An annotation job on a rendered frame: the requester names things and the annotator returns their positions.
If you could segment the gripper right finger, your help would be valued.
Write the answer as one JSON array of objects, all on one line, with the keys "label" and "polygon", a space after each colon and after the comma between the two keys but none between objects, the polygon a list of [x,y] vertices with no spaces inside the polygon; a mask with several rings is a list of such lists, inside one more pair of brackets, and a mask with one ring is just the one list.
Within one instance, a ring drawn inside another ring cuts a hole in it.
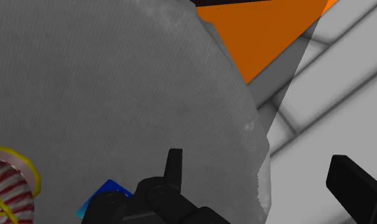
[{"label": "gripper right finger", "polygon": [[377,180],[348,156],[332,156],[326,187],[357,224],[377,224]]}]

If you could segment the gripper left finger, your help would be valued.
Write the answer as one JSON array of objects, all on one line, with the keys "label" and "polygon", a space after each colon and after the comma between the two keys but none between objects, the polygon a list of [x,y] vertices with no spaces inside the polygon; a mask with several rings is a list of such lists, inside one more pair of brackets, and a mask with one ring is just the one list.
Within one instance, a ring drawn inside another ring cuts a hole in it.
[{"label": "gripper left finger", "polygon": [[181,194],[181,149],[170,149],[162,177],[141,180],[130,197],[121,190],[94,194],[81,224],[230,224]]}]

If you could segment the blue flat rectangular object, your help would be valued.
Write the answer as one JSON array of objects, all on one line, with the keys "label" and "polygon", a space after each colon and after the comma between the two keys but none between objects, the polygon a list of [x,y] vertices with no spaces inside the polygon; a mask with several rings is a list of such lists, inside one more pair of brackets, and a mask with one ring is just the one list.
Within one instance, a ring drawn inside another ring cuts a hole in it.
[{"label": "blue flat rectangular object", "polygon": [[87,201],[77,210],[76,215],[77,217],[83,219],[85,212],[89,206],[89,203],[91,199],[97,195],[98,193],[101,192],[122,192],[124,193],[127,197],[132,197],[133,194],[119,185],[117,182],[113,181],[112,179],[108,179],[92,196],[90,196]]}]

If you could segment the orange robot stand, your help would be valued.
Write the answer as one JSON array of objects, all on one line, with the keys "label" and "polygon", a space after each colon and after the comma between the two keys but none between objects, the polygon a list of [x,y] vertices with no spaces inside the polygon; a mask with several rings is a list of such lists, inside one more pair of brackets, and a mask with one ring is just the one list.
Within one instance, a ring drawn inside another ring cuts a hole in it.
[{"label": "orange robot stand", "polygon": [[191,1],[249,83],[338,0]]}]

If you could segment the red white striped bowl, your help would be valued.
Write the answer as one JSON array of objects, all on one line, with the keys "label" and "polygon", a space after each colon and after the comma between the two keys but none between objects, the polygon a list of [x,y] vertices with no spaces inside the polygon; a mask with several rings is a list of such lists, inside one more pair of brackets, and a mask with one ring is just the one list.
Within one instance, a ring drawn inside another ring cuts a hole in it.
[{"label": "red white striped bowl", "polygon": [[33,224],[41,176],[17,151],[0,146],[0,224]]}]

